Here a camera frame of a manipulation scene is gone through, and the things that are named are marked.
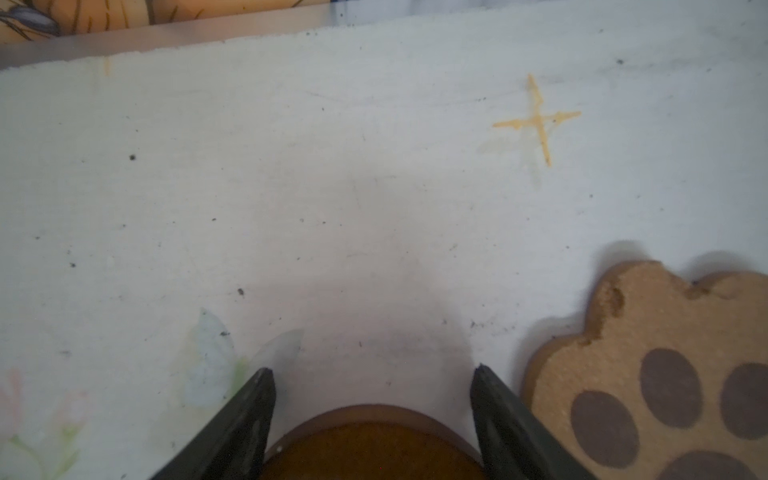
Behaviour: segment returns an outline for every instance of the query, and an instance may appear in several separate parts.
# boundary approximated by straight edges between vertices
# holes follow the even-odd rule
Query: white board
[[[280,358],[271,442],[377,402],[475,443],[473,368],[517,389],[611,262],[768,270],[767,19],[553,1],[3,71],[4,433],[50,468],[79,450],[62,478],[146,478],[216,411],[190,378],[298,329],[256,360]],[[581,112],[552,168],[492,127],[530,114],[528,73]]]

